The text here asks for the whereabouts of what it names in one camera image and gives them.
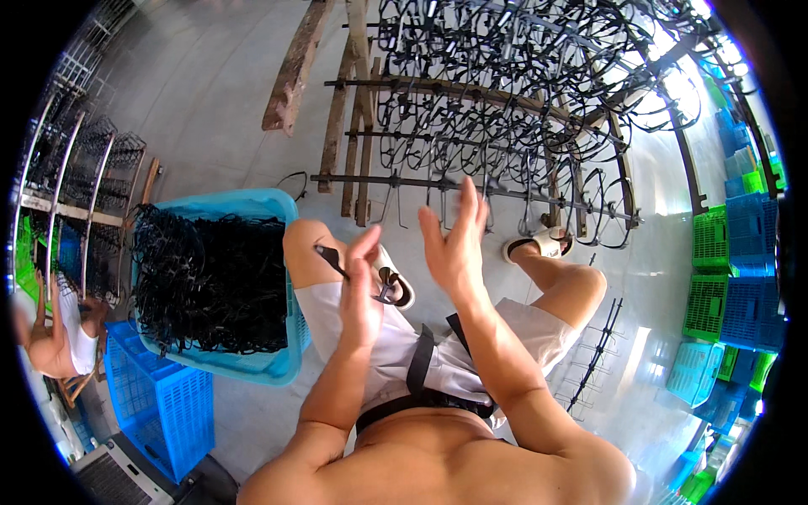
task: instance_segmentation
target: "blue plastic crate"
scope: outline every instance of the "blue plastic crate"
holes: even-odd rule
[[[740,349],[779,352],[785,337],[779,306],[774,277],[729,279],[721,342]]]
[[[690,407],[707,401],[724,357],[720,343],[683,342],[665,387]]]
[[[724,181],[724,192],[727,198],[741,196],[745,194],[743,190],[743,177],[736,177],[728,181]]]
[[[743,399],[743,403],[741,404],[741,410],[738,412],[738,417],[741,419],[745,419],[747,421],[754,421],[757,413],[755,409],[757,407],[757,402],[763,397],[760,391],[755,391],[752,388],[749,388],[747,391],[747,396]]]
[[[755,375],[755,358],[757,353],[749,349],[738,349],[738,355],[735,357],[735,366],[732,368],[731,382],[738,384],[749,385],[752,376]]]
[[[106,325],[112,407],[126,437],[179,484],[215,446],[213,376],[147,351],[133,325]]]
[[[170,210],[178,216],[191,220],[197,218],[219,219],[228,214],[236,214],[246,219],[277,217],[289,223],[297,219],[297,206],[291,196],[280,189],[244,189],[224,191],[209,195],[190,196],[157,204],[157,207]],[[133,283],[137,279],[137,265],[133,263]],[[278,352],[256,352],[239,355],[223,351],[201,351],[197,348],[185,349],[182,354],[174,345],[166,357],[177,363],[217,373],[242,381],[257,384],[285,386],[295,380],[300,373],[303,351],[311,343],[309,326],[306,324],[297,304],[292,281],[286,274],[286,335],[288,346]],[[141,336],[147,349],[159,354],[159,346]]]
[[[747,389],[748,386],[719,379],[708,400],[693,409],[693,415],[710,423],[717,433],[729,435],[741,411]]]
[[[730,264],[741,276],[774,276],[777,202],[750,193],[726,200]]]

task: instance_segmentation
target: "floor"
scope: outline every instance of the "floor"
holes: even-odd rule
[[[277,70],[307,5],[300,0],[144,2],[102,68],[111,88],[100,111],[120,131],[140,135],[148,144],[149,157],[160,158],[165,173],[157,181],[153,200],[270,187],[293,172],[318,171],[331,97],[331,89],[322,82],[335,77],[347,37],[347,30],[340,27],[346,22],[341,2],[335,5],[318,46],[294,137],[260,128]],[[370,11],[368,21],[373,21],[376,14]],[[701,120],[687,135],[701,191],[707,195],[705,204],[714,205],[725,199],[723,155],[714,110],[703,102]],[[613,442],[635,464],[640,475],[636,501],[642,503],[642,493],[664,475],[699,423],[664,389],[667,368],[681,341],[691,273],[692,216],[673,133],[635,131],[629,156],[637,206],[645,223],[632,233],[624,250],[576,246],[569,255],[573,262],[589,263],[596,253],[594,266],[606,275],[609,290],[592,328],[549,381],[559,400],[572,395],[573,382],[583,372],[579,364],[588,363],[591,355],[587,345],[597,343],[612,299],[622,299],[603,369],[594,380],[595,387],[584,392],[583,402],[571,414],[586,429]],[[603,168],[616,170],[613,163]],[[423,195],[410,189],[402,189],[402,221],[409,228],[398,227],[392,210],[383,243],[418,293],[407,318],[414,324],[425,322],[440,333],[447,328],[444,317],[454,311],[431,282],[423,261],[415,219]],[[371,199],[383,201],[383,191],[371,187]],[[318,194],[310,184],[298,206],[302,217],[323,220],[337,238],[349,240],[359,229],[339,217],[339,200],[339,196]],[[524,273],[499,258],[502,241],[516,234],[519,202],[495,201],[493,209],[497,225],[483,241],[490,296],[494,301],[510,297],[529,303],[540,292]],[[378,218],[380,210],[381,205],[376,205],[372,217]],[[238,481],[243,482],[288,442],[297,411],[322,366],[310,348],[300,376],[287,388],[215,378],[217,446],[213,455]]]

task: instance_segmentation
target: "air conditioner unit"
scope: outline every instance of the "air conditioner unit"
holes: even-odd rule
[[[98,503],[172,505],[174,500],[109,440],[70,466]]]

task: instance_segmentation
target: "black waistband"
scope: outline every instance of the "black waistband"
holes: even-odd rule
[[[389,415],[402,410],[413,409],[415,407],[453,407],[456,409],[463,409],[480,416],[480,419],[486,422],[488,427],[491,427],[490,417],[494,413],[494,406],[487,406],[484,403],[472,402],[452,396],[451,394],[441,393],[434,389],[424,388],[418,396],[412,394],[390,400],[389,402],[382,403],[379,406],[373,407],[368,410],[356,420],[356,434],[359,435],[366,427],[375,423],[379,419],[383,419]]]

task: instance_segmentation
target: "foot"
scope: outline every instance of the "foot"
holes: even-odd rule
[[[415,291],[413,291],[412,285],[407,282],[407,279],[405,279],[396,266],[393,265],[393,260],[390,258],[390,255],[387,254],[387,250],[384,246],[379,244],[379,257],[373,262],[373,268],[378,271],[383,267],[387,267],[398,273],[398,282],[394,287],[395,291],[390,300],[398,300],[394,305],[402,312],[409,309],[415,303]]]
[[[565,230],[560,226],[544,229],[530,238],[515,237],[503,244],[503,260],[506,263],[515,265],[516,263],[511,259],[511,254],[517,247],[526,244],[531,244],[532,247],[536,247],[539,254],[546,258],[559,259],[572,250],[574,237],[566,235]]]

